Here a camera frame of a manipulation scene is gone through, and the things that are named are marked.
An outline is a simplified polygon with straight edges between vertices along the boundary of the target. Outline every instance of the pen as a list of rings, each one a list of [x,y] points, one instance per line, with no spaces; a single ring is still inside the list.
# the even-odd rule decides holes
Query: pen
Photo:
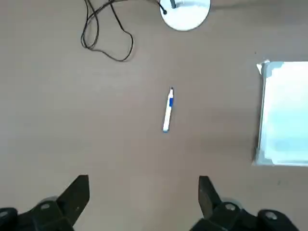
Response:
[[[165,120],[163,126],[163,132],[169,131],[169,123],[170,123],[170,116],[171,116],[171,108],[173,106],[173,88],[170,88],[170,92],[168,95],[167,106],[166,106],[166,113],[165,113]]]

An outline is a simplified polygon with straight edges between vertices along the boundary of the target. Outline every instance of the white round base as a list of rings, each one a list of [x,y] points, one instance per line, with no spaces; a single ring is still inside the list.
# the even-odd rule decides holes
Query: white round base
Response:
[[[165,23],[180,31],[192,30],[198,27],[207,17],[211,0],[175,0],[176,8],[171,8],[170,0],[161,0],[160,4],[165,8],[160,13]]]

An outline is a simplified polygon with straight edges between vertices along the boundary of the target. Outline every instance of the screw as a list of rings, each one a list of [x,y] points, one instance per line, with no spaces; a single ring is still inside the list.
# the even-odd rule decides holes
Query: screw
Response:
[[[43,204],[43,205],[40,207],[40,209],[41,209],[41,210],[44,210],[44,209],[47,209],[47,208],[49,208],[49,207],[50,207],[49,204]]]
[[[235,206],[233,204],[226,204],[226,209],[234,211],[235,210]]]
[[[266,217],[268,218],[268,219],[271,219],[271,220],[277,220],[277,216],[276,216],[276,214],[274,214],[273,212],[266,212]]]
[[[0,212],[0,218],[5,217],[9,213],[7,211]]]

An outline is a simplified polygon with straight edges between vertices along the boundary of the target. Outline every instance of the white disc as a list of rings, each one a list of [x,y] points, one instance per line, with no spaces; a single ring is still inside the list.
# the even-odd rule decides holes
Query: white disc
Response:
[[[211,0],[175,0],[176,8],[171,8],[170,0],[161,0],[160,4],[165,8],[160,13],[165,23],[180,31],[192,30],[198,27],[207,17]]]

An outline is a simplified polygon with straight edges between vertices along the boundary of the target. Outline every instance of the cable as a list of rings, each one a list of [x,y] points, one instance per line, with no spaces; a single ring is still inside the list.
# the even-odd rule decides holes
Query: cable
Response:
[[[90,0],[84,0],[85,4],[86,4],[86,8],[87,8],[87,15],[86,15],[86,22],[85,22],[85,25],[83,27],[83,30],[82,30],[82,34],[81,34],[81,38],[80,38],[80,42],[81,42],[81,45],[83,48],[89,50],[89,51],[96,51],[96,52],[101,52],[103,53],[104,55],[106,55],[108,58],[114,60],[114,61],[117,61],[117,62],[124,62],[126,61],[130,55],[131,55],[131,52],[133,50],[133,47],[134,47],[134,38],[132,36],[131,33],[129,33],[128,31],[126,31],[122,24],[121,24],[121,21],[120,19],[118,18],[117,14],[116,14],[116,11],[113,7],[113,3],[114,2],[122,2],[122,1],[127,1],[127,0],[108,0],[108,2],[104,3],[102,6],[100,6],[98,9],[94,9],[93,7],[93,4],[91,3]],[[167,11],[163,8],[163,6],[157,2],[156,0],[154,0],[158,5],[159,7],[162,9],[163,13],[164,14],[167,14]],[[116,18],[116,21],[118,22],[121,30],[128,34],[129,37],[130,37],[130,48],[129,48],[129,51],[127,53],[127,55],[122,58],[122,59],[118,59],[118,58],[115,58],[113,57],[112,55],[110,55],[109,53],[107,53],[106,51],[102,50],[102,49],[97,49],[95,48],[97,42],[98,42],[98,39],[99,39],[99,34],[100,34],[100,23],[99,23],[99,20],[98,20],[98,14],[103,10],[105,9],[107,6],[111,7],[111,10]],[[95,22],[96,22],[96,35],[95,35],[95,39],[93,41],[92,44],[88,44],[86,42],[86,39],[85,39],[85,34],[87,32],[87,29],[88,29],[88,26],[91,24],[92,20],[95,19]]]

